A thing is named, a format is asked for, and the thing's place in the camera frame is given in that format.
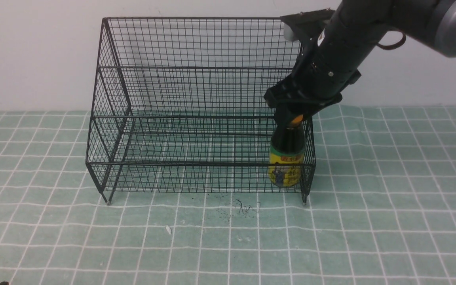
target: white grout line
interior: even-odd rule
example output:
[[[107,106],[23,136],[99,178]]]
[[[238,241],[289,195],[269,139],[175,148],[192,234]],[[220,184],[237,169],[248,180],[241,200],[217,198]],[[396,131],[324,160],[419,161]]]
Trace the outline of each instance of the white grout line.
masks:
[[[324,133],[321,132],[321,135],[323,137],[323,141],[325,141]],[[326,152],[325,155],[326,155],[326,159],[328,161],[328,152]],[[328,169],[330,170],[330,173],[333,173],[332,166],[331,166],[330,162],[328,162]],[[344,242],[345,242],[344,245],[346,246],[346,249],[348,251],[348,262],[350,264],[350,271],[351,271],[351,274],[354,276],[355,270],[353,269],[353,262],[351,261],[351,253],[350,253],[350,249],[349,249],[348,244],[347,244],[348,243],[348,239],[346,238],[346,231],[344,230],[344,224],[342,223],[342,216],[340,214],[339,200],[337,198],[337,192],[335,191],[335,184],[333,182],[333,176],[332,175],[331,175],[331,182],[332,182],[332,188],[333,188],[333,193],[334,193],[334,197],[335,197],[335,203],[337,205],[337,209],[336,210],[339,213],[340,229],[342,231],[342,236],[344,236]],[[356,284],[356,279],[354,277],[353,277],[353,283]]]
[[[367,136],[367,138],[369,139],[369,143],[371,144],[372,153],[374,154],[374,157],[376,157],[376,153],[374,151],[374,146],[372,145],[371,137]],[[380,174],[382,174],[382,170],[381,170],[381,166],[380,166],[379,162],[376,161],[376,164],[378,165],[378,170],[379,170]],[[389,193],[386,181],[384,179],[382,179],[382,182],[383,182],[383,185],[385,186],[386,193]],[[402,238],[402,240],[404,242],[404,246],[406,247],[407,257],[409,258],[409,262],[411,263],[411,267],[412,267],[412,270],[413,270],[413,273],[414,273],[414,277],[415,277],[416,282],[418,283],[418,285],[420,285],[420,279],[418,278],[418,273],[417,273],[418,271],[416,270],[416,267],[414,265],[413,259],[411,258],[411,252],[409,250],[409,246],[407,245],[407,241],[406,241],[406,239],[404,237],[404,234],[402,232],[402,227],[400,226],[399,217],[397,215],[397,211],[395,211],[396,210],[395,209],[395,205],[393,204],[393,201],[391,199],[389,200],[389,202],[391,204],[391,207],[393,208],[393,212],[394,212],[394,215],[395,215],[395,220],[397,221],[397,226],[399,228],[400,236],[401,236],[401,238]]]
[[[342,116],[342,108],[339,108],[339,109],[340,109],[340,115],[342,117],[342,124],[344,125],[344,129],[346,129],[346,122],[344,121],[344,117]],[[351,148],[349,148],[349,150],[350,150],[350,157],[353,160],[353,169],[355,170],[355,175],[357,177],[356,180],[358,183],[358,187],[360,187],[360,192],[362,193],[362,195],[361,195],[362,201],[363,201],[363,204],[366,209],[367,220],[369,221],[369,228],[372,233],[372,241],[374,242],[374,245],[376,246],[376,252],[378,253],[378,260],[380,262],[381,271],[383,273],[383,278],[385,278],[385,284],[388,285],[388,280],[386,278],[386,270],[385,270],[385,267],[384,267],[384,264],[383,264],[383,261],[381,258],[380,247],[378,246],[378,241],[376,240],[376,235],[374,234],[374,228],[372,227],[371,216],[369,215],[369,207],[367,206],[367,201],[365,200],[365,197],[363,195],[362,184],[360,183],[360,179],[358,177],[358,171],[356,169],[355,161],[353,159],[353,152],[352,152]],[[350,245],[348,243],[346,244],[346,246],[347,246],[347,249],[350,250]]]

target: metal wire rack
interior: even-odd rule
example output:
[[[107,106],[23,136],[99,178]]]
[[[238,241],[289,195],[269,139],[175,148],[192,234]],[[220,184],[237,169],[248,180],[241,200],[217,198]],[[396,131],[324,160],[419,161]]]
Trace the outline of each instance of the metal wire rack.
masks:
[[[308,195],[310,119],[300,183],[268,179],[263,94],[300,52],[281,30],[277,18],[104,18],[86,165],[105,202],[115,191]]]

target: bottle cap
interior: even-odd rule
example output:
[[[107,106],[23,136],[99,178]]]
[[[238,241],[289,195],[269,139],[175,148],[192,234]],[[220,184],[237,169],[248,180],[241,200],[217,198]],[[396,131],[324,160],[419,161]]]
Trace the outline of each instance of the bottle cap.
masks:
[[[302,123],[302,121],[304,120],[304,116],[303,115],[298,115],[295,117],[295,119],[293,119],[293,121],[291,121],[291,124],[290,126],[297,126],[299,125],[300,123]]]

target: white wall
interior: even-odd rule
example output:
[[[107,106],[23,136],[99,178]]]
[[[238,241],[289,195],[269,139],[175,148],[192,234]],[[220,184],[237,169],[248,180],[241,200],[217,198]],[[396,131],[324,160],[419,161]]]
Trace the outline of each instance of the white wall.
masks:
[[[281,16],[340,0],[0,0],[0,110],[91,106],[105,16]],[[376,49],[344,91],[353,105],[456,105],[456,59],[410,40]]]

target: black wire basket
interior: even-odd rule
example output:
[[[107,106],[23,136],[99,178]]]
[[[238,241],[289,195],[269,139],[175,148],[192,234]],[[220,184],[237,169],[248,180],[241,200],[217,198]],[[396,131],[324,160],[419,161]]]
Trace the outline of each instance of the black wire basket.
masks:
[[[104,18],[86,165],[105,202],[115,191],[309,195],[311,119],[300,183],[268,178],[275,123],[263,95],[301,49],[282,27],[277,18]]]

